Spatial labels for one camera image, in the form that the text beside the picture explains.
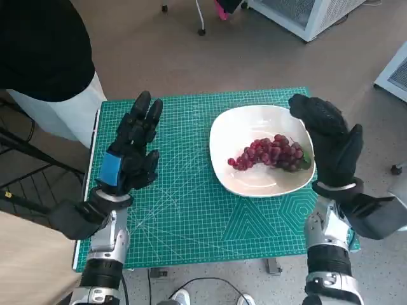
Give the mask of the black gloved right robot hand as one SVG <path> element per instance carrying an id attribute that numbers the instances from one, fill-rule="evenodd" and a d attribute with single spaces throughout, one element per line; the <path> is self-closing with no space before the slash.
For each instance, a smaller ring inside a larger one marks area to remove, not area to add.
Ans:
<path id="1" fill-rule="evenodd" d="M 317 97 L 295 94 L 289 99 L 289 111 L 304 123 L 312 139 L 318 181 L 334 188 L 354 183 L 363 147 L 362 126 L 349 128 L 336 106 Z"/>

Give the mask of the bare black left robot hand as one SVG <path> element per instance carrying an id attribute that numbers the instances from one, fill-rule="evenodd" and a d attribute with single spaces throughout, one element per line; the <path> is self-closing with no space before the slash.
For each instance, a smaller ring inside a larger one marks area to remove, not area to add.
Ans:
<path id="1" fill-rule="evenodd" d="M 162 111 L 162 100 L 152 102 L 150 92 L 140 93 L 122 117 L 116 138 L 104 155 L 96 179 L 98 189 L 111 196 L 123 196 L 157 178 L 160 154 L 156 149 L 147 152 L 147 145 L 155 138 Z"/>

